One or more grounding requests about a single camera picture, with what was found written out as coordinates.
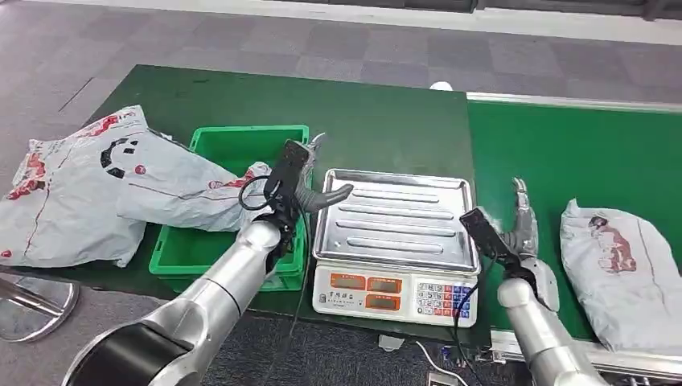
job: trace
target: plastic bag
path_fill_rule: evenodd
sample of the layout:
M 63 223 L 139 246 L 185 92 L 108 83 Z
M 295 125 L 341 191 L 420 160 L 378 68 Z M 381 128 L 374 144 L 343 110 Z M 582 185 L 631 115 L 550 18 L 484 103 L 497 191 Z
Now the plastic bag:
M 0 201 L 0 264 L 65 267 L 93 260 L 125 267 L 138 248 L 143 221 L 116 216 L 131 167 L 114 143 L 147 130 L 139 106 L 122 109 L 71 136 L 32 140 Z
M 573 199 L 561 217 L 561 258 L 605 347 L 682 354 L 682 279 L 651 223 Z
M 268 210 L 245 211 L 240 187 L 268 173 L 257 162 L 238 179 L 151 131 L 140 106 L 126 107 L 65 139 L 30 142 L 14 188 L 0 200 L 0 265 L 125 267 L 146 221 L 237 230 Z M 264 184 L 249 185 L 245 202 L 262 203 Z
M 205 231 L 236 231 L 271 209 L 244 210 L 237 196 L 250 179 L 269 175 L 270 167 L 256 162 L 242 178 L 154 133 L 135 137 L 135 167 L 123 178 L 116 204 L 119 216 Z M 265 202 L 265 180 L 244 191 L 249 206 Z

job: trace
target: gray carpet floor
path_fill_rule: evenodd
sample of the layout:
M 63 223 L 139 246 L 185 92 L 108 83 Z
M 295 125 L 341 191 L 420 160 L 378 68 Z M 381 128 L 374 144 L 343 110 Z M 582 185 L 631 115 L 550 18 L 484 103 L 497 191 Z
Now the gray carpet floor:
M 135 64 L 682 103 L 682 47 L 9 0 L 0 5 L 0 191 L 9 190 L 29 139 L 76 131 Z M 58 384 L 94 335 L 156 305 L 84 290 L 53 335 L 0 342 L 0 384 Z M 267 385 L 425 383 L 429 365 L 418 347 L 386 353 L 364 331 L 301 323 L 289 353 L 277 355 L 289 323 L 247 317 L 204 383 L 262 385 L 273 361 Z M 429 349 L 442 363 L 438 346 Z M 514 368 L 481 371 L 491 384 L 518 381 Z

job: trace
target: power cord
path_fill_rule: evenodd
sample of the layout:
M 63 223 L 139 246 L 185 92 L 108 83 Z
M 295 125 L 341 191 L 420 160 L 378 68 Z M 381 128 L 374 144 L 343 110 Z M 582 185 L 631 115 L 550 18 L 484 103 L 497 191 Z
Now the power cord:
M 269 175 L 259 175 L 257 177 L 254 177 L 253 179 L 250 179 L 247 181 L 244 186 L 241 187 L 239 190 L 239 195 L 237 196 L 237 199 L 239 200 L 239 204 L 247 211 L 259 211 L 268 205 L 271 204 L 272 202 L 272 197 L 277 196 L 277 192 L 275 191 L 275 194 L 273 194 L 271 197 L 265 197 L 265 202 L 262 205 L 258 205 L 255 207 L 249 206 L 247 203 L 244 202 L 244 189 L 248 187 L 251 183 L 254 181 L 260 180 L 260 179 L 267 179 Z M 294 328 L 296 327 L 296 323 L 298 322 L 298 314 L 301 311 L 301 305 L 303 304 L 303 296 L 306 293 L 306 287 L 308 284 L 308 271 L 310 270 L 310 240 L 312 236 L 310 235 L 310 225 L 308 224 L 308 216 L 306 216 L 306 213 L 303 211 L 303 208 L 301 206 L 301 203 L 298 202 L 297 199 L 294 200 L 294 204 L 296 205 L 296 208 L 298 209 L 298 213 L 301 214 L 301 217 L 303 219 L 303 231 L 305 233 L 305 244 L 303 245 L 303 253 L 304 256 L 306 257 L 306 263 L 304 265 L 304 270 L 303 270 L 303 283 L 302 283 L 302 288 L 301 288 L 301 294 L 298 296 L 298 304 L 296 305 L 296 310 L 294 311 L 294 320 L 291 323 L 291 328 L 289 329 L 289 334 L 286 336 L 285 341 L 281 344 L 281 348 L 277 350 L 277 354 L 275 358 L 273 359 L 272 363 L 270 364 L 270 367 L 268 368 L 268 372 L 265 373 L 265 376 L 263 377 L 263 380 L 261 381 L 261 386 L 265 386 L 267 384 L 268 380 L 270 379 L 270 376 L 273 374 L 273 371 L 275 367 L 282 361 L 282 358 L 286 356 L 286 354 L 289 353 L 291 349 L 291 341 L 294 337 Z
M 457 380 L 458 380 L 463 386 L 469 386 L 469 385 L 464 381 L 464 379 L 463 379 L 461 376 L 459 376 L 459 374 L 454 373 L 454 372 L 448 372 L 447 370 L 438 367 L 438 366 L 433 362 L 433 360 L 431 359 L 431 356 L 429 355 L 429 352 L 426 350 L 426 347 L 424 347 L 424 345 L 421 344 L 421 342 L 415 341 L 415 343 L 416 343 L 419 347 L 421 347 L 421 350 L 424 352 L 424 355 L 426 355 L 426 360 L 428 360 L 429 363 L 431 363 L 431 366 L 432 366 L 433 368 L 435 368 L 438 372 L 442 372 L 443 374 L 446 374 L 446 375 L 448 375 L 448 376 L 453 376 L 453 377 L 457 378 Z
M 459 356 L 464 359 L 464 362 L 466 363 L 466 366 L 471 370 L 471 373 L 474 375 L 474 378 L 476 379 L 476 382 L 478 382 L 481 386 L 483 386 L 483 382 L 481 381 L 481 377 L 479 374 L 476 372 L 476 369 L 474 369 L 474 365 L 469 359 L 468 356 L 464 355 L 464 350 L 462 349 L 462 342 L 459 340 L 459 335 L 458 335 L 458 329 L 459 329 L 459 316 L 462 313 L 462 308 L 464 307 L 464 303 L 466 303 L 469 298 L 471 298 L 471 295 L 476 292 L 476 290 L 479 289 L 479 285 L 481 284 L 481 281 L 485 281 L 487 279 L 488 274 L 490 273 L 493 265 L 497 262 L 497 256 L 495 256 L 492 259 L 492 263 L 486 270 L 483 272 L 483 275 L 481 276 L 481 280 L 477 281 L 476 284 L 474 284 L 473 287 L 471 287 L 471 290 L 469 291 L 468 294 L 462 300 L 459 301 L 459 304 L 457 304 L 457 309 L 456 311 L 452 314 L 453 318 L 453 329 L 452 329 L 452 338 L 454 342 L 457 344 L 457 351 L 459 351 Z
M 267 207 L 272 203 L 273 197 L 277 196 L 277 191 L 275 191 L 275 194 L 271 195 L 270 197 L 265 197 L 265 202 L 261 205 L 258 205 L 256 207 L 250 207 L 245 201 L 244 201 L 244 190 L 246 190 L 246 187 L 251 185 L 252 183 L 255 183 L 256 181 L 260 181 L 262 179 L 268 179 L 270 175 L 259 175 L 257 177 L 253 177 L 249 181 L 247 181 L 239 190 L 239 195 L 237 196 L 237 200 L 239 200 L 239 205 L 241 205 L 242 208 L 244 208 L 247 211 L 260 211 L 261 209 Z
M 280 348 L 279 350 L 277 350 L 277 356 L 273 359 L 273 362 L 270 364 L 270 367 L 268 368 L 268 372 L 265 373 L 265 376 L 263 377 L 263 381 L 261 382 L 261 386 L 265 386 L 265 384 L 270 379 L 270 376 L 272 375 L 275 367 L 281 361 L 282 357 L 286 356 L 289 353 L 289 350 L 291 350 L 291 341 L 294 337 L 294 328 L 296 327 L 296 323 L 298 322 L 298 313 L 301 310 L 301 304 L 303 303 L 303 296 L 306 293 L 306 287 L 308 284 L 308 271 L 310 270 L 310 239 L 311 239 L 310 225 L 308 224 L 308 217 L 303 212 L 303 209 L 301 207 L 301 203 L 299 203 L 298 200 L 295 200 L 295 203 L 296 203 L 296 206 L 298 207 L 299 213 L 301 213 L 301 217 L 303 218 L 303 229 L 305 230 L 305 233 L 306 233 L 306 244 L 303 246 L 303 252 L 305 253 L 305 256 L 306 256 L 306 264 L 305 264 L 305 268 L 303 270 L 303 285 L 301 287 L 301 294 L 298 296 L 298 304 L 296 305 L 296 311 L 294 312 L 294 320 L 291 323 L 291 328 L 289 329 L 289 334 L 286 336 L 286 340 L 282 344 L 283 348 Z

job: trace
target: black wire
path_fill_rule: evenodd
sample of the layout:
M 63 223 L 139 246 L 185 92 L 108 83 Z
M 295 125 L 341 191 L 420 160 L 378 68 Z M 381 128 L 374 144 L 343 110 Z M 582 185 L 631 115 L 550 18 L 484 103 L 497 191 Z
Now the black wire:
M 303 252 L 305 253 L 306 256 L 306 263 L 303 271 L 303 284 L 301 286 L 301 294 L 298 296 L 298 304 L 296 305 L 296 311 L 294 312 L 294 320 L 291 323 L 291 328 L 289 329 L 289 334 L 285 338 L 285 342 L 282 344 L 283 348 L 277 350 L 277 355 L 273 359 L 272 363 L 270 364 L 270 367 L 268 368 L 268 372 L 265 373 L 265 377 L 263 378 L 263 381 L 261 382 L 261 386 L 265 386 L 265 384 L 268 382 L 270 379 L 270 376 L 273 373 L 273 370 L 279 364 L 283 356 L 286 356 L 289 351 L 291 350 L 291 341 L 294 336 L 294 328 L 296 327 L 296 323 L 298 322 L 298 313 L 301 311 L 301 304 L 303 304 L 303 296 L 306 293 L 306 287 L 308 284 L 308 271 L 310 270 L 310 239 L 312 236 L 310 235 L 311 229 L 310 225 L 308 224 L 308 217 L 306 216 L 306 213 L 303 211 L 301 207 L 301 203 L 298 202 L 296 199 L 294 201 L 296 204 L 296 207 L 298 208 L 298 212 L 301 213 L 301 217 L 303 218 L 303 230 L 306 233 L 306 243 L 303 245 Z
M 264 207 L 267 207 L 270 205 L 270 202 L 272 201 L 272 198 L 274 196 L 277 196 L 276 194 L 271 195 L 270 197 L 265 197 L 265 202 L 262 205 L 258 205 L 256 207 L 250 207 L 244 202 L 244 190 L 246 189 L 247 186 L 251 185 L 253 182 L 261 180 L 261 179 L 267 179 L 269 175 L 259 175 L 257 177 L 253 177 L 249 181 L 247 181 L 244 186 L 241 187 L 239 190 L 239 195 L 237 196 L 237 199 L 239 200 L 239 205 L 241 205 L 242 208 L 246 209 L 247 211 L 260 211 Z
M 452 314 L 452 319 L 454 320 L 454 325 L 452 329 L 452 338 L 455 343 L 457 343 L 457 350 L 459 351 L 459 356 L 464 359 L 464 362 L 466 363 L 466 366 L 471 370 L 471 373 L 474 375 L 474 378 L 476 381 L 483 386 L 483 382 L 481 381 L 481 377 L 479 374 L 476 372 L 474 369 L 473 363 L 469 360 L 469 358 L 464 355 L 464 350 L 462 349 L 462 342 L 459 340 L 459 335 L 458 335 L 458 328 L 459 328 L 459 315 L 462 313 L 462 308 L 464 307 L 464 303 L 466 303 L 469 298 L 471 298 L 471 295 L 476 292 L 476 290 L 479 288 L 479 285 L 481 284 L 481 281 L 486 280 L 488 274 L 492 270 L 493 265 L 495 265 L 495 262 L 497 262 L 497 256 L 495 256 L 492 259 L 492 263 L 488 268 L 486 268 L 485 271 L 483 271 L 483 275 L 481 276 L 481 280 L 477 281 L 476 284 L 474 284 L 473 287 L 471 287 L 471 290 L 469 291 L 468 294 L 462 300 L 459 301 L 459 304 L 457 304 L 457 309 L 456 312 Z

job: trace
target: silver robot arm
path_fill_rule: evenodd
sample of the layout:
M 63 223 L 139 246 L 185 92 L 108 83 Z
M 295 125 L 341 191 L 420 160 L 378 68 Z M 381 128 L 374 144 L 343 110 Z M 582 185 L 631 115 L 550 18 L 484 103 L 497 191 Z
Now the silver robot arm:
M 257 217 L 234 244 L 174 300 L 97 336 L 74 359 L 62 386 L 194 386 L 287 250 L 302 212 L 346 199 L 352 186 L 326 194 L 305 187 L 317 136 L 288 141 L 265 184 L 272 214 Z
M 537 259 L 537 224 L 526 184 L 514 179 L 517 208 L 512 232 L 498 234 L 481 209 L 460 218 L 486 255 L 504 266 L 497 289 L 516 340 L 537 386 L 608 384 L 559 319 L 559 292 L 554 272 Z

